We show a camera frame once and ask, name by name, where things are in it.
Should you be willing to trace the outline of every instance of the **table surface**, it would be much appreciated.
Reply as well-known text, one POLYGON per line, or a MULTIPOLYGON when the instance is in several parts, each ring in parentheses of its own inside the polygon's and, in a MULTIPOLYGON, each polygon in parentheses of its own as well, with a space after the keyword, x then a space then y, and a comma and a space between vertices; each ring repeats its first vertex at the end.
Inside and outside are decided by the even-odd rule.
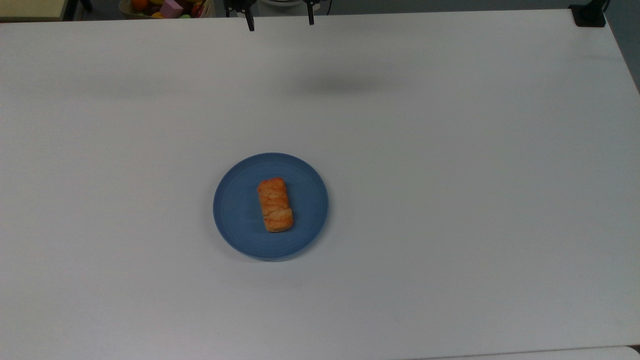
POLYGON ((568 10, 0 24, 0 355, 413 359, 640 343, 640 97, 568 10), (224 173, 309 162, 283 262, 224 173))
POLYGON ((584 348, 578 350, 526 352, 484 356, 446 357, 448 360, 640 360, 629 347, 584 348))
POLYGON ((67 0, 0 0, 0 21, 62 20, 67 0))

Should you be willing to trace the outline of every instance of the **bread roll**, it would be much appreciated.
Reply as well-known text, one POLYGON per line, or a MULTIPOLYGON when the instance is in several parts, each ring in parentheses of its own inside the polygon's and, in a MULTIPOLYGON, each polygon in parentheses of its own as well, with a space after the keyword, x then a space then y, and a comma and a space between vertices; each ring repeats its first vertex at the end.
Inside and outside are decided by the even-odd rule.
POLYGON ((281 177, 262 181, 258 185, 258 198, 267 231, 279 233, 293 226, 287 187, 281 177))

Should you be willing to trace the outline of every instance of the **black mount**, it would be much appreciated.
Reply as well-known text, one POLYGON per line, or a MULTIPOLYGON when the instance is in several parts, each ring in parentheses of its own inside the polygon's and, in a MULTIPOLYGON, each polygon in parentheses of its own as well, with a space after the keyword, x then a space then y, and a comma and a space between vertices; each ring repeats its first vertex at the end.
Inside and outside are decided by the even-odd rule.
POLYGON ((243 13, 246 17, 246 24, 249 25, 249 31, 254 31, 253 14, 251 13, 251 6, 255 4, 256 0, 224 0, 225 15, 230 16, 230 13, 235 11, 243 13))
POLYGON ((573 21, 581 28, 604 28, 607 21, 602 7, 606 2, 607 0, 592 0, 587 5, 570 5, 573 21))
POLYGON ((307 14, 309 14, 309 25, 315 24, 314 21, 314 5, 319 4, 320 1, 326 0, 303 0, 307 4, 307 14))
MULTIPOLYGON (((230 17, 231 12, 243 13, 246 17, 246 24, 249 25, 249 31, 255 31, 253 24, 253 13, 251 12, 251 6, 255 4, 257 0, 224 0, 225 15, 230 17)), ((319 4, 320 1, 326 0, 303 0, 307 4, 307 13, 309 14, 309 25, 313 25, 314 22, 314 5, 319 4)))

